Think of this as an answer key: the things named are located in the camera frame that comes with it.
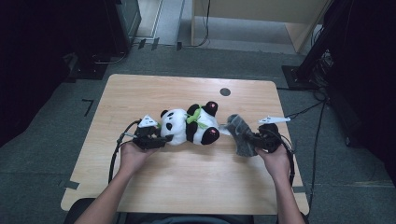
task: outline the table top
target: table top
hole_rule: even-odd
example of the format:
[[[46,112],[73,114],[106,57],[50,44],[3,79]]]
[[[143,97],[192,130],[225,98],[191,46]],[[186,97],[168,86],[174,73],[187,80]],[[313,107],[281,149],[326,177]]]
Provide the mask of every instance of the table top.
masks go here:
[[[231,94],[220,94],[221,89]],[[112,75],[94,115],[71,181],[77,189],[66,189],[61,207],[69,210],[79,198],[95,198],[107,186],[108,171],[116,141],[134,120],[149,114],[161,122],[165,109],[219,104],[216,118],[226,123],[239,114],[257,133],[258,119],[282,117],[276,85],[270,81],[201,77],[157,77]],[[290,139],[286,123],[277,124]],[[118,211],[193,214],[276,214],[276,193],[271,176],[259,156],[235,154],[230,135],[208,146],[185,142],[166,145],[151,155],[135,174],[123,194]],[[118,171],[120,155],[114,174]],[[295,163],[294,187],[302,186]],[[294,193],[303,213],[308,213],[305,193]]]

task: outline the panda plush toy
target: panda plush toy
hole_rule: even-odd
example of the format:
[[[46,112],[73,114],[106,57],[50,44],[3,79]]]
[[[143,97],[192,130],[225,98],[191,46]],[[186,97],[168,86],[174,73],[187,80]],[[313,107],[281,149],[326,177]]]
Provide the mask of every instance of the panda plush toy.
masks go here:
[[[206,105],[192,105],[183,109],[164,110],[161,113],[161,136],[173,135],[168,144],[176,146],[189,141],[195,145],[209,145],[219,139],[216,121],[218,104],[210,101]]]

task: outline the hand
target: hand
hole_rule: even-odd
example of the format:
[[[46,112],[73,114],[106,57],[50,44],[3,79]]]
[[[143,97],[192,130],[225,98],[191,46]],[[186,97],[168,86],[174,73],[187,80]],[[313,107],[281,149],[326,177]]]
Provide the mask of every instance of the hand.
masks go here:
[[[138,171],[146,159],[156,152],[157,149],[142,150],[133,142],[128,142],[120,147],[120,169],[118,174],[126,175],[131,178],[136,171]]]
[[[281,144],[273,153],[268,153],[261,148],[255,148],[265,162],[265,167],[271,177],[276,179],[289,179],[290,162],[285,147]]]

